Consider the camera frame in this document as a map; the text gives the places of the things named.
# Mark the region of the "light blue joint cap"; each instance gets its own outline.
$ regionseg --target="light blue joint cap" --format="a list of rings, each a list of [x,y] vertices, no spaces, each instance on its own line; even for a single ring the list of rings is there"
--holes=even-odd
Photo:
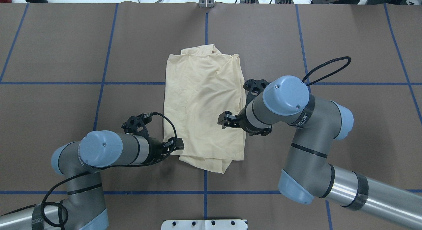
[[[282,176],[279,182],[279,191],[287,198],[301,204],[311,204],[314,197],[289,174],[282,170]]]
[[[80,142],[80,157],[94,167],[107,167],[120,158],[122,139],[112,131],[91,131]]]
[[[108,227],[107,208],[79,230],[106,230]]]
[[[70,143],[63,145],[60,148],[56,149],[56,151],[54,151],[54,153],[53,153],[53,156],[51,156],[51,166],[53,167],[54,171],[57,174],[62,175],[62,176],[64,176],[65,174],[63,174],[62,171],[60,171],[60,168],[59,168],[60,154],[62,154],[63,149],[65,149],[65,147],[67,147],[71,143],[74,143],[74,142],[70,142]]]
[[[337,135],[337,137],[334,139],[342,140],[345,137],[347,137],[348,133],[353,128],[353,123],[354,123],[353,114],[346,107],[339,105],[334,101],[331,101],[331,102],[337,105],[340,111],[340,116],[342,117],[342,127],[340,128],[339,135]]]
[[[268,110],[280,116],[301,112],[309,102],[306,84],[294,76],[283,76],[270,83],[262,95]]]

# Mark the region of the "black band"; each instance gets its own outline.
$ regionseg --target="black band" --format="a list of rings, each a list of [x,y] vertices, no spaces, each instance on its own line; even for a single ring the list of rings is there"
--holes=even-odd
[[[37,204],[31,217],[32,230],[44,230],[44,219],[41,214],[41,204]]]
[[[354,200],[348,206],[342,207],[356,211],[360,210],[365,205],[366,200],[368,200],[369,185],[368,179],[366,179],[364,175],[358,174],[356,172],[353,173],[356,174],[357,177],[357,193],[354,197]]]
[[[136,140],[136,143],[137,143],[137,155],[136,155],[136,157],[135,157],[135,159],[130,163],[130,164],[132,164],[132,163],[134,163],[136,160],[137,160],[137,157],[139,156],[139,153],[140,153],[140,145],[139,145],[139,141],[137,140],[137,138],[136,137],[134,137],[133,135],[131,135],[135,140]]]
[[[259,118],[255,115],[255,111],[254,111],[254,103],[253,103],[253,102],[252,102],[251,106],[252,106],[252,113],[253,113],[253,115],[255,116],[255,118],[256,118],[259,122],[263,123],[264,125],[268,125],[268,126],[270,126],[271,124],[267,124],[267,123],[263,122],[262,120],[260,120],[260,119],[259,119]]]
[[[63,205],[63,201],[64,200],[61,200],[59,202],[59,204],[60,205]],[[61,224],[63,224],[62,208],[59,208],[59,224],[60,224],[60,229],[61,230],[65,230],[65,226],[64,225],[61,225]]]
[[[293,123],[290,123],[290,126],[294,126],[296,128],[302,129],[303,125],[308,122],[308,120],[311,118],[312,113],[315,109],[315,97],[309,93],[309,102],[306,105],[306,107],[302,110],[302,113],[300,116],[295,120]]]
[[[74,191],[68,191],[68,195],[79,194],[79,193],[89,191],[89,190],[92,190],[92,189],[95,189],[95,188],[99,188],[99,187],[102,187],[102,186],[103,186],[103,184],[99,183],[97,185],[93,185],[93,186],[90,186],[90,187],[87,187],[87,188],[80,188],[80,189],[77,189],[77,190],[74,190]]]
[[[291,143],[291,146],[294,147],[294,148],[303,150],[305,152],[311,153],[313,155],[317,155],[317,156],[322,157],[322,158],[327,158],[328,157],[328,155],[326,155],[326,154],[320,153],[320,152],[315,151],[315,150],[312,150],[312,149],[308,149],[306,147],[300,146],[300,145],[295,144],[295,143]]]
[[[333,188],[334,185],[334,177],[336,176],[336,171],[334,170],[333,165],[329,164],[331,167],[331,180],[330,180],[330,185],[328,186],[327,191],[325,192],[325,194],[323,194],[320,198],[323,199],[325,197],[327,197],[328,194],[330,194],[331,189]]]

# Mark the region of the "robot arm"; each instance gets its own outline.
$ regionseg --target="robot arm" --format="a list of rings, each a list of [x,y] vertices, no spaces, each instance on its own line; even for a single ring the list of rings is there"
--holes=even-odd
[[[229,111],[221,114],[219,125],[263,136],[277,122],[297,128],[279,181],[281,194],[302,204],[310,204],[314,196],[327,198],[351,210],[422,229],[422,197],[327,163],[333,140],[345,138],[353,127],[350,110],[313,96],[293,76],[270,84],[248,80],[244,87],[249,103],[236,116]]]
[[[165,143],[149,137],[146,124],[154,114],[159,113],[130,117],[122,125],[125,134],[92,131],[81,141],[58,148],[51,158],[56,173],[64,175],[66,179],[79,176],[66,182],[68,198],[60,204],[65,207],[67,214],[62,208],[45,206],[47,219],[43,219],[41,207],[37,205],[0,217],[0,230],[60,229],[56,224],[59,221],[64,222],[67,230],[105,230],[108,217],[99,172],[115,166],[156,164],[172,151],[184,148],[183,141],[177,137]]]

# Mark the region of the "white mounting plate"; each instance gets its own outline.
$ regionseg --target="white mounting plate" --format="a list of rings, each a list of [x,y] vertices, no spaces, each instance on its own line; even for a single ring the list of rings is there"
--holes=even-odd
[[[244,219],[207,219],[207,220],[166,220],[161,230],[247,230],[248,221]]]

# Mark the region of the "yellow fabric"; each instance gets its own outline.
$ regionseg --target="yellow fabric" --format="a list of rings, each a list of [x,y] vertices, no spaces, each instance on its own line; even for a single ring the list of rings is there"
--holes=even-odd
[[[184,150],[174,151],[195,167],[224,173],[243,160],[246,133],[217,124],[225,110],[234,115],[245,106],[239,55],[222,54],[214,45],[187,48],[167,60],[164,115],[174,124]],[[173,137],[164,122],[164,141]]]

